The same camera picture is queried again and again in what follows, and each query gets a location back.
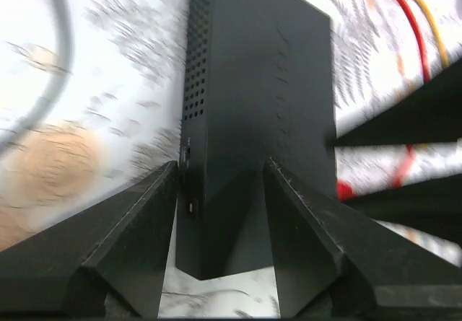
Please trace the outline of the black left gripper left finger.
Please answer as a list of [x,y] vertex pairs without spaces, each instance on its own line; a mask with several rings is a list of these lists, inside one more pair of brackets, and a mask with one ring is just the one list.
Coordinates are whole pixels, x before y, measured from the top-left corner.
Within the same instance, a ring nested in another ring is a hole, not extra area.
[[103,317],[113,297],[142,318],[159,311],[175,216],[171,161],[108,199],[1,253],[1,317]]

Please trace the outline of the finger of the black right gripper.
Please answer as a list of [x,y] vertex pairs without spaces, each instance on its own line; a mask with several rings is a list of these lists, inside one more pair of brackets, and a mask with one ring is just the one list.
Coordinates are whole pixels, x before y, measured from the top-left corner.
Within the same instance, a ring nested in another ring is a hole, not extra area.
[[461,138],[461,60],[408,97],[339,137],[330,146],[456,142]]
[[437,178],[344,201],[371,219],[461,243],[461,179]]

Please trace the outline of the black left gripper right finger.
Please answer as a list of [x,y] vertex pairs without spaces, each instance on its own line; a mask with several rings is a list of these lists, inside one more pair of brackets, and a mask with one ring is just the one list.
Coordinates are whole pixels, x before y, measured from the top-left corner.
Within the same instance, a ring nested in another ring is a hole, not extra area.
[[304,320],[459,320],[461,270],[268,160],[279,310]]

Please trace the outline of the black network switch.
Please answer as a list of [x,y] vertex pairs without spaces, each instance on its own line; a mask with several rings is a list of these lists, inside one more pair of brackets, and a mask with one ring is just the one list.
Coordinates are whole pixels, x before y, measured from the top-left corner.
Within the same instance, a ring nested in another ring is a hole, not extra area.
[[336,195],[330,17],[306,0],[190,0],[176,265],[200,280],[272,264],[261,172]]

